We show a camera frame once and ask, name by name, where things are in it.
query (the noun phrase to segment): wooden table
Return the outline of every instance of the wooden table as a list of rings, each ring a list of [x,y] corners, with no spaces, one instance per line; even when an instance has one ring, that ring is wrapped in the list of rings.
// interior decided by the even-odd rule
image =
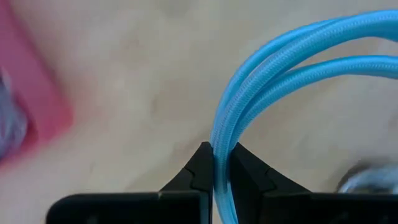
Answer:
[[[311,22],[398,6],[393,0],[12,4],[70,99],[75,125],[1,166],[2,224],[44,223],[49,206],[69,194],[159,189],[208,139],[227,81],[260,45]],[[396,44],[366,39],[308,63],[396,52]],[[397,94],[398,83],[381,78],[317,83],[272,106],[241,142],[309,189],[331,191],[361,159],[398,159]]]

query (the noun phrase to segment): cable bundle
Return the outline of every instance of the cable bundle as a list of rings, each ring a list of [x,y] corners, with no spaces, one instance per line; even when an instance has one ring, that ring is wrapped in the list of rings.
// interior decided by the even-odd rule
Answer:
[[[228,157],[251,121],[285,95],[317,81],[344,74],[398,78],[398,57],[352,56],[293,69],[335,45],[363,37],[397,42],[398,11],[376,11],[317,22],[287,32],[250,56],[229,81],[211,133],[215,199],[223,223],[238,223],[228,180]]]

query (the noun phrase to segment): light wood grain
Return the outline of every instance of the light wood grain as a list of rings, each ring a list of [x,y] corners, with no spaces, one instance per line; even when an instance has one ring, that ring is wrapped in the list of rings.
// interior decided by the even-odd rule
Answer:
[[[260,45],[311,22],[398,6],[393,0],[12,3],[76,118],[63,136],[0,168],[3,224],[43,223],[49,206],[68,194],[159,189],[208,139],[227,81]],[[366,39],[308,63],[396,52],[395,44]],[[398,160],[397,94],[397,82],[380,78],[324,81],[272,106],[242,143],[309,189],[331,191],[360,159]]]

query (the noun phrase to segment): wooden surface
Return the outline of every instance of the wooden surface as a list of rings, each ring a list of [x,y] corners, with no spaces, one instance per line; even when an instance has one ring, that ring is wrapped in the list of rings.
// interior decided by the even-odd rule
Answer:
[[[44,223],[49,206],[68,194],[159,189],[208,139],[228,79],[260,45],[294,27],[398,3],[14,0],[13,6],[76,118],[60,138],[0,167],[2,224]],[[366,39],[308,62],[394,52],[396,44]],[[381,78],[321,82],[272,106],[241,142],[309,189],[331,191],[360,159],[398,160],[397,94],[398,82]]]

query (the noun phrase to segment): blue cable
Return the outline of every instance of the blue cable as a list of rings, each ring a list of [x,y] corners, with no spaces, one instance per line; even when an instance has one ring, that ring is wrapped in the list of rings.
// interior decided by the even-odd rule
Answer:
[[[215,199],[223,223],[238,223],[228,178],[228,156],[251,121],[269,105],[325,78],[355,74],[398,78],[398,57],[354,56],[291,70],[332,46],[363,37],[398,41],[398,11],[376,11],[317,22],[262,46],[229,81],[213,124]]]

